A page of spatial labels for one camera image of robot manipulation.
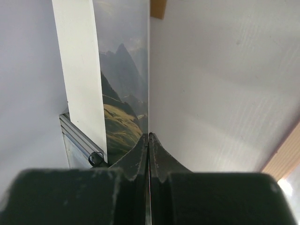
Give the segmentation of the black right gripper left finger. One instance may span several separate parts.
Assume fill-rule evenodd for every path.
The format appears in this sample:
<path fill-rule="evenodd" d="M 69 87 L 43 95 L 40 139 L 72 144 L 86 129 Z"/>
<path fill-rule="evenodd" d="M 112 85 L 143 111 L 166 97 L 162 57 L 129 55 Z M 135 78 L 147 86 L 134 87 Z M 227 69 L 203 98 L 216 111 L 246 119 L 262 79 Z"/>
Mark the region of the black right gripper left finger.
<path fill-rule="evenodd" d="M 28 169 L 0 202 L 3 225 L 143 225 L 148 136 L 108 168 Z"/>

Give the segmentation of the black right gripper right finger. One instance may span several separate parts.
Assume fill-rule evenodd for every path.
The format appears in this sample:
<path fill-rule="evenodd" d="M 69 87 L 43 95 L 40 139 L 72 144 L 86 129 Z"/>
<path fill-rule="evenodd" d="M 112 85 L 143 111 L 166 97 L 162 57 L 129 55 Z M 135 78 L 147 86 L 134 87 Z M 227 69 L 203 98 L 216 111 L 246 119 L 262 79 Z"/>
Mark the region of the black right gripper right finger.
<path fill-rule="evenodd" d="M 149 135 L 154 225 L 295 225 L 284 193 L 268 174 L 192 172 Z"/>

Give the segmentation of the mountain landscape photo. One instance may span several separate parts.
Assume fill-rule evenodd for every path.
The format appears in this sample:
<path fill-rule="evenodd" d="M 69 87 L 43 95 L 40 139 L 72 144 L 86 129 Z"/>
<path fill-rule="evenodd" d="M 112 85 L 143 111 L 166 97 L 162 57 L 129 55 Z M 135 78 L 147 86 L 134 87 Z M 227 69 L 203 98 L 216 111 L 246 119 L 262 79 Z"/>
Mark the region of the mountain landscape photo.
<path fill-rule="evenodd" d="M 107 159 L 117 162 L 148 132 L 150 2 L 93 1 Z"/>

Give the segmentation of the pink wooden picture frame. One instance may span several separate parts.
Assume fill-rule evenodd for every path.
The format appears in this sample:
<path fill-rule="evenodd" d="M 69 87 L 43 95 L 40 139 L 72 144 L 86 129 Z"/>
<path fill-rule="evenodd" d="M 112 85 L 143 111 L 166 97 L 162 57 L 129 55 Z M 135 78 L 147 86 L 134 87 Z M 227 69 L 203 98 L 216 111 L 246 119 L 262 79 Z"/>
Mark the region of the pink wooden picture frame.
<path fill-rule="evenodd" d="M 276 181 L 286 178 L 300 163 L 300 123 L 298 123 L 262 169 Z"/>

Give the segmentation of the brown cardboard backing board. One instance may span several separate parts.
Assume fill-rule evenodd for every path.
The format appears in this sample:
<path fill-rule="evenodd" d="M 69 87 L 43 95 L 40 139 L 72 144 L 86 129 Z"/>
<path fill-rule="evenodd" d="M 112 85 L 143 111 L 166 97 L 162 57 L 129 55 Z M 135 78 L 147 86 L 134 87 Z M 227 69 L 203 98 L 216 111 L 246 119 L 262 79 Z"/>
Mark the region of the brown cardboard backing board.
<path fill-rule="evenodd" d="M 150 0 L 150 16 L 163 20 L 167 0 Z"/>

